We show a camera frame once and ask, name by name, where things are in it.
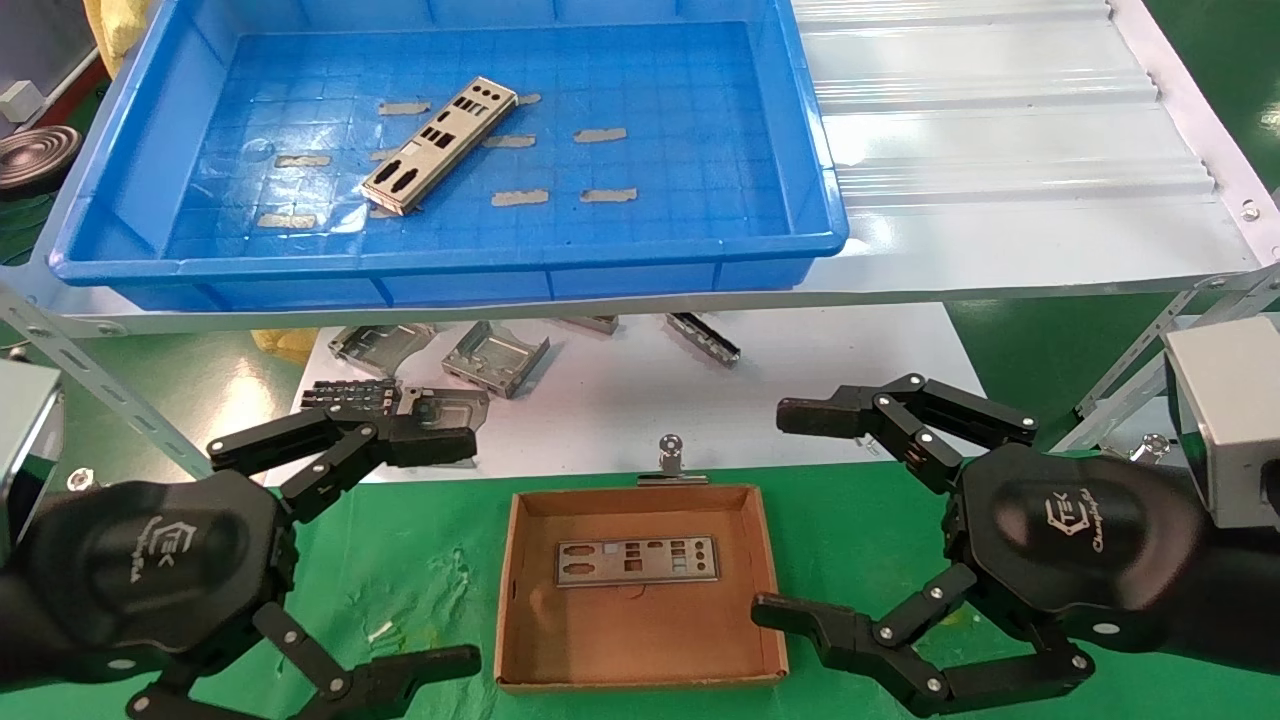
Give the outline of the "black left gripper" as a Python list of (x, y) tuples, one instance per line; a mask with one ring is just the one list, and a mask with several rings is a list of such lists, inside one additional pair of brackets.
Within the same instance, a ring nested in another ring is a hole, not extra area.
[(343, 669), (279, 605), (297, 560), (279, 498), (236, 471), (64, 495), (20, 539), (20, 680), (109, 683), (168, 667), (128, 717), (253, 719), (189, 692), (264, 638), (314, 687), (293, 719), (402, 719), (421, 687), (480, 671), (474, 644)]

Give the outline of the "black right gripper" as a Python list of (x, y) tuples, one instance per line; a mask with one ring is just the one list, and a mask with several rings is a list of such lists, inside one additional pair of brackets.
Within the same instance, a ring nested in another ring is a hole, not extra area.
[[(1132, 653), (1172, 638), (1178, 584), (1206, 537), (1204, 507), (1176, 471), (1036, 452), (1025, 447), (1038, 432), (1033, 416), (919, 374), (841, 386), (828, 398), (782, 398), (777, 428), (869, 437), (932, 492), (954, 492), (947, 555), (964, 564), (881, 620), (782, 594), (751, 601), (758, 626), (809, 639), (822, 666), (874, 680), (913, 716), (1071, 693), (1094, 665), (1065, 635)], [(963, 469), (942, 433), (996, 450)], [(915, 642), (968, 596), (1032, 653), (950, 669), (923, 659)]]

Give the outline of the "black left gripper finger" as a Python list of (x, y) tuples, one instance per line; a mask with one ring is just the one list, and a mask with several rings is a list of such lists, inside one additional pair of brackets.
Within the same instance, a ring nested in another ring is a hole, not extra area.
[(301, 459), (311, 462), (280, 486), (289, 516), (310, 523), (381, 465), (426, 468), (477, 452), (467, 427), (426, 429), (411, 415), (311, 407), (210, 442), (212, 470), (251, 477)]

